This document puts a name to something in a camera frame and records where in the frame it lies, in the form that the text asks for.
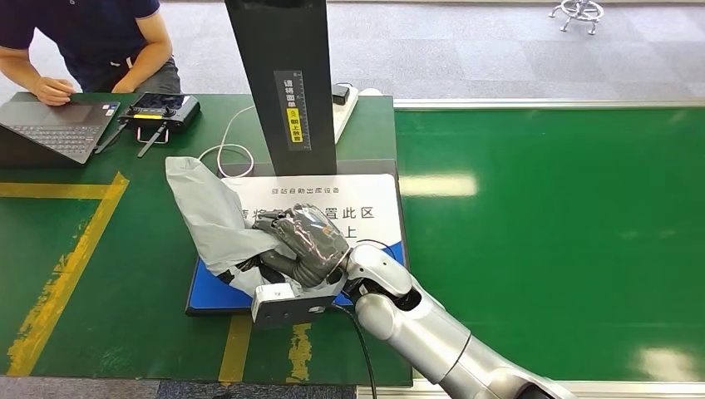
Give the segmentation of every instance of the laptop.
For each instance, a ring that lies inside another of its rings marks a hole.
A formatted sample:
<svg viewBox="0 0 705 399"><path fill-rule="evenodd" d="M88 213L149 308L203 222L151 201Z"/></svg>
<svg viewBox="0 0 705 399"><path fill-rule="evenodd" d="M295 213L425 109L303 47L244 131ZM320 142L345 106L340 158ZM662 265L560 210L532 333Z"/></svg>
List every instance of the laptop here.
<svg viewBox="0 0 705 399"><path fill-rule="evenodd" d="M91 157L119 102L7 102L0 106L0 167L77 167Z"/></svg>

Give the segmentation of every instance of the man's arm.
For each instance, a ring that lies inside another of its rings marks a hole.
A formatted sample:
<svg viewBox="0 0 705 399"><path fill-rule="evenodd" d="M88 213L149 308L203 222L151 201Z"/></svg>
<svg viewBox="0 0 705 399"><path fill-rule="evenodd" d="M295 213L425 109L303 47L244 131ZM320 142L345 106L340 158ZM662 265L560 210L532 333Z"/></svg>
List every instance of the man's arm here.
<svg viewBox="0 0 705 399"><path fill-rule="evenodd" d="M0 47L0 71L8 79L24 87L48 106L69 102L73 85L64 79L42 77L29 61L29 51Z"/></svg>
<svg viewBox="0 0 705 399"><path fill-rule="evenodd" d="M147 46L137 56L132 69L115 85L113 93L132 93L171 57L171 39L159 11L149 17L138 18L137 26L147 40Z"/></svg>

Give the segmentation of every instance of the chair base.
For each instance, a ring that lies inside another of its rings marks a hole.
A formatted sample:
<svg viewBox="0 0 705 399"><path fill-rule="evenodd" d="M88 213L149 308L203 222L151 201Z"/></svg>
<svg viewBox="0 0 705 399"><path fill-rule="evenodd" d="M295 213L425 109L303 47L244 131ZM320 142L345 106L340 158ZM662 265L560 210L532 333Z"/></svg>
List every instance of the chair base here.
<svg viewBox="0 0 705 399"><path fill-rule="evenodd" d="M554 7L549 17L555 17L555 14L559 10L568 16L568 20L560 27L562 32L566 32L570 22L576 20L592 23L593 25L588 30L588 34L594 35L597 32L597 22L599 22L599 19L604 15L602 6L589 0L563 0L561 4Z"/></svg>

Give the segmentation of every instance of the green table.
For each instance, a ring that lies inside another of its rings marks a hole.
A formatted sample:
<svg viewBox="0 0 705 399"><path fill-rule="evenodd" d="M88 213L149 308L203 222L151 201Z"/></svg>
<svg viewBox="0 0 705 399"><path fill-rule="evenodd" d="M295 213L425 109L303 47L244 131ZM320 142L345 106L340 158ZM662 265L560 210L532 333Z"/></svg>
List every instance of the green table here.
<svg viewBox="0 0 705 399"><path fill-rule="evenodd" d="M251 335L249 316L184 315L196 251L166 184L164 158L198 156L218 144L230 117L252 104L250 96L198 98L202 115L189 131L175 135L167 146L153 147L144 159L136 158L140 145L125 134L84 170L0 171L0 182L5 182L0 185L0 347L8 348L0 355L4 372L368 381L357 335L340 313L326 313L310 326ZM134 97L80 99L125 106ZM338 158L395 158L393 124L390 97L360 99L338 144ZM257 161L269 161L253 111L234 123L229 142L246 145ZM238 155L229 159L241 160ZM42 198L23 198L28 196ZM410 384L410 366L386 345L367 340L379 382Z"/></svg>
<svg viewBox="0 0 705 399"><path fill-rule="evenodd" d="M87 170L52 176L105 184L119 169L130 183L33 374L218 378L229 319L183 315L195 251L161 161L211 145L249 98L201 98L198 134L182 139L188 150L155 149L138 161L135 145L123 138ZM701 382L705 109L575 106L397 110L412 270L480 339L535 372L559 380ZM391 138L376 132L392 129L390 115L389 99L361 99L340 157L389 157L384 143ZM264 160L254 114L247 118L230 141ZM0 243L11 254L0 280L2 345L17 338L96 202L0 199ZM155 235L162 239L151 249ZM308 330L253 333L243 380L303 379L293 364L304 362L308 382L365 383L355 337L339 316L326 315ZM239 332L230 329L231 341ZM408 366L368 341L380 383L407 385Z"/></svg>
<svg viewBox="0 0 705 399"><path fill-rule="evenodd" d="M705 381L703 103L395 109L410 265L473 333L559 380Z"/></svg>

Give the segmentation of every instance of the silver robotic arm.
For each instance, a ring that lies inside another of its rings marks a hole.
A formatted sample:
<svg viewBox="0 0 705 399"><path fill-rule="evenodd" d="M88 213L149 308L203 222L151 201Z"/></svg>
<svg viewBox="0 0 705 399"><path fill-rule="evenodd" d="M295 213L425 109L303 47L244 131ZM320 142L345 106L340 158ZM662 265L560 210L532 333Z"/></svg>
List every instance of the silver robotic arm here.
<svg viewBox="0 0 705 399"><path fill-rule="evenodd" d="M333 223L312 205L297 204L255 223L297 255L294 266L278 267L289 277L306 276L306 287L344 279L343 293L357 319L387 342L429 382L455 399L574 399L548 378L526 371L473 337L395 259L368 244L349 248Z"/></svg>
<svg viewBox="0 0 705 399"><path fill-rule="evenodd" d="M360 324L453 398L570 399L548 378L509 362L473 337L395 259L358 245L343 265Z"/></svg>

